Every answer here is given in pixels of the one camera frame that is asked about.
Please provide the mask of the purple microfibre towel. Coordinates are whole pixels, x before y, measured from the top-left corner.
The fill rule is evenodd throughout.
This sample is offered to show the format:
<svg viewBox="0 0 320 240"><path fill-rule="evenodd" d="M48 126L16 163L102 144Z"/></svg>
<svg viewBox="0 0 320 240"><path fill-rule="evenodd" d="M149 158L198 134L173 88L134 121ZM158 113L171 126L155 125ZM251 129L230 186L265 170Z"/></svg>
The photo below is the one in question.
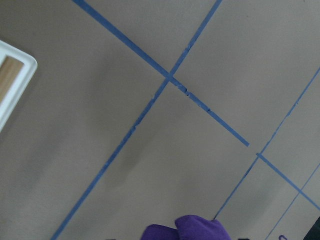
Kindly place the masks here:
<svg viewBox="0 0 320 240"><path fill-rule="evenodd" d="M141 240L230 240L231 237L216 219L207 220L198 215L185 215L175 220L175 228L151 224L142 233Z"/></svg>

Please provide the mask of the white towel rack base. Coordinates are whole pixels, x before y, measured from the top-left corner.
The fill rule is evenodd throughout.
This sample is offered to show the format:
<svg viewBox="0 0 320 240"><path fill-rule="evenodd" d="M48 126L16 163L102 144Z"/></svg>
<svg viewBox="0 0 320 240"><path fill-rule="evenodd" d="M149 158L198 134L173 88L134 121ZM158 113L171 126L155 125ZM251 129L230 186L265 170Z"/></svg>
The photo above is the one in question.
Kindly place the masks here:
<svg viewBox="0 0 320 240"><path fill-rule="evenodd" d="M26 52L4 42L0 42L0 66L6 56L13 57L24 63L23 68L15 78L7 95L0 102L0 128L3 129L19 99L37 70L36 59Z"/></svg>

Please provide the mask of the upper wooden rack rod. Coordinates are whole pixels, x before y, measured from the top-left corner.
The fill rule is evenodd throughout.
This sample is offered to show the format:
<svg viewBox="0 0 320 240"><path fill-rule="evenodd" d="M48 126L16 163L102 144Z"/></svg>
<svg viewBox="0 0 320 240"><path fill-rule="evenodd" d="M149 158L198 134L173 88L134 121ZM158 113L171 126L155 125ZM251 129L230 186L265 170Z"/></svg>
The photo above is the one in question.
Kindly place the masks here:
<svg viewBox="0 0 320 240"><path fill-rule="evenodd" d="M6 56L4 58L0 66L0 102L6 97L23 66L24 63L14 57Z"/></svg>

